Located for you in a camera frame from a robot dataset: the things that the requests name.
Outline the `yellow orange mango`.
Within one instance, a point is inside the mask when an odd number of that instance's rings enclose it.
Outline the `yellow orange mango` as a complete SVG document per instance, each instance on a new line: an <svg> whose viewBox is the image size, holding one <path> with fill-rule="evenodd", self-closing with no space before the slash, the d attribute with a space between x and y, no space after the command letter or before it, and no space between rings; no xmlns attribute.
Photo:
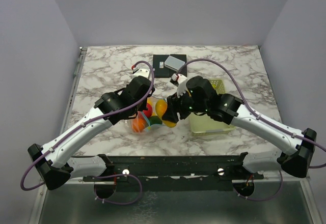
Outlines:
<svg viewBox="0 0 326 224"><path fill-rule="evenodd" d="M165 100L163 99L159 99L156 104L155 104L155 112L157 114L157 116L162 120L162 122L170 127L170 128L173 128L176 126L176 123L173 123L173 122L170 122L170 121L166 121L162 118L162 116L164 115L164 113L167 111L167 107L168 107L168 104Z"/></svg>

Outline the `green lime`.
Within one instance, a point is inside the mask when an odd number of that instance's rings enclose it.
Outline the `green lime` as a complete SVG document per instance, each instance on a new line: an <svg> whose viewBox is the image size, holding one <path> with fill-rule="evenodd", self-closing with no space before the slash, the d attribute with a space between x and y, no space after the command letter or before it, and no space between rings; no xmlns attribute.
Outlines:
<svg viewBox="0 0 326 224"><path fill-rule="evenodd" d="M150 125L162 124L162 120L158 116L151 116L149 118Z"/></svg>

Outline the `clear zip top bag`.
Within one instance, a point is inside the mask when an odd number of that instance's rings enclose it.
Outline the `clear zip top bag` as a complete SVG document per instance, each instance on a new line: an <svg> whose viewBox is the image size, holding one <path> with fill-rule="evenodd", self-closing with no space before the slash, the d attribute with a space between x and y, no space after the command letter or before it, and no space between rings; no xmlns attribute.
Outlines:
<svg viewBox="0 0 326 224"><path fill-rule="evenodd" d="M148 98L145 110L138 111L130 120L125 120L124 125L126 131L133 134L148 134L165 128L166 125L159 118L155 110L158 101L159 99L156 97Z"/></svg>

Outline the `red apple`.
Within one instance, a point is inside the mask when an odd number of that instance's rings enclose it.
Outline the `red apple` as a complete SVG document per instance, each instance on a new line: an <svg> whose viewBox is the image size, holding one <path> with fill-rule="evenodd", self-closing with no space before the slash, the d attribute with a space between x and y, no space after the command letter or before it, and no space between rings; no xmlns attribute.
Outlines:
<svg viewBox="0 0 326 224"><path fill-rule="evenodd" d="M153 114L153 110L147 110L147 108L145 110L142 111L142 113L145 115L145 117L150 118Z"/></svg>

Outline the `pale green plastic basket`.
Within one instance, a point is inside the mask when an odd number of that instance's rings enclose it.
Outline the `pale green plastic basket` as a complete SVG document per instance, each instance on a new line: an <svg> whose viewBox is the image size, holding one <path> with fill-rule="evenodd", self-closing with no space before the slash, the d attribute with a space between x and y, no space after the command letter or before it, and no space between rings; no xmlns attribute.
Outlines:
<svg viewBox="0 0 326 224"><path fill-rule="evenodd" d="M208 80L217 92L217 94L226 93L224 82L222 79L209 78ZM215 121L208 115L199 116L196 114L190 114L188 119L192 136L227 134L233 129L235 129L234 126L225 124L223 122Z"/></svg>

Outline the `orange tangerine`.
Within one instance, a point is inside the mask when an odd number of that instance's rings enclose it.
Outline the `orange tangerine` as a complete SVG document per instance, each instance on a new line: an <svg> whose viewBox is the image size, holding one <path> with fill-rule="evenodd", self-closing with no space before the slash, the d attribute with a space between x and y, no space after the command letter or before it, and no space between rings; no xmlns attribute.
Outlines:
<svg viewBox="0 0 326 224"><path fill-rule="evenodd" d="M143 118L136 118L131 123L132 130L135 133L143 132L148 126L148 122Z"/></svg>

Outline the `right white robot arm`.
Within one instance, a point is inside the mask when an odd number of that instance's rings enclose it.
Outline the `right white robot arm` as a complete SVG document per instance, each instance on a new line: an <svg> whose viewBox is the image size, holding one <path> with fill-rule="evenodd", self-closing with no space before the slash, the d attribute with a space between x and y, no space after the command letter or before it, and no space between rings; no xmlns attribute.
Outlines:
<svg viewBox="0 0 326 224"><path fill-rule="evenodd" d="M242 162L234 166L238 178L245 179L258 171L284 172L304 178L314 154L317 133L307 128L294 129L277 122L247 105L231 94L219 94L209 80L201 76L188 79L174 74L170 80L176 93L167 98L165 122L177 123L191 113L207 115L211 119L245 129L276 146L275 150L246 153Z"/></svg>

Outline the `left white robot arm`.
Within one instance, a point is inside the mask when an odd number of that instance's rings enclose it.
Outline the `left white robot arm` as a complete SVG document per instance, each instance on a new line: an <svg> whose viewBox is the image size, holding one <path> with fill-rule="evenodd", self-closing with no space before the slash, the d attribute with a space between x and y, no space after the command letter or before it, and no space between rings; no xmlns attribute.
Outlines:
<svg viewBox="0 0 326 224"><path fill-rule="evenodd" d="M104 93L76 124L57 138L44 145L32 144L28 154L47 189L55 190L76 177L97 176L108 180L113 173L108 159L94 156L75 162L72 156L99 133L144 110L154 91L153 80L134 77L126 87Z"/></svg>

